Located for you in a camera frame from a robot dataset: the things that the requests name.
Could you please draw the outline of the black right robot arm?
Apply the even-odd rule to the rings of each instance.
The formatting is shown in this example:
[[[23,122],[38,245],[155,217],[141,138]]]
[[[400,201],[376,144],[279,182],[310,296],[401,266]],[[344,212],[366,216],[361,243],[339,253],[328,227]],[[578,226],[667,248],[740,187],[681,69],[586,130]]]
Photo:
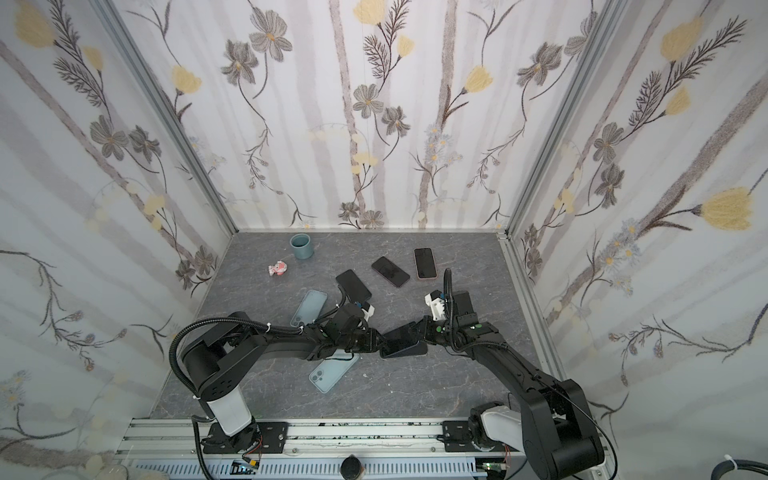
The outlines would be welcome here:
[[[444,318],[423,329],[424,341],[487,368],[519,407],[515,412],[491,402],[473,409],[468,418],[472,443],[478,448],[501,443],[523,452],[541,479],[565,479],[603,464],[604,432],[580,385],[543,372],[513,349],[495,326],[480,321],[469,293],[453,290],[449,269],[439,298]]]

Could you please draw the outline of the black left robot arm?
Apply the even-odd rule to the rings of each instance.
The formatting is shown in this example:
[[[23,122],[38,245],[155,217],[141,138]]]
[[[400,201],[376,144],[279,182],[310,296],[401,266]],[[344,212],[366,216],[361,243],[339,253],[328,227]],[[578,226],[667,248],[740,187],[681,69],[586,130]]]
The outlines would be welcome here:
[[[263,439],[241,388],[257,361],[320,361],[338,350],[374,353],[384,345],[384,336],[368,325],[366,311],[343,302],[298,327],[261,323],[244,312],[195,321],[173,339],[168,361],[172,373],[200,402],[205,419],[212,423],[207,436],[197,439],[197,450],[244,453]]]

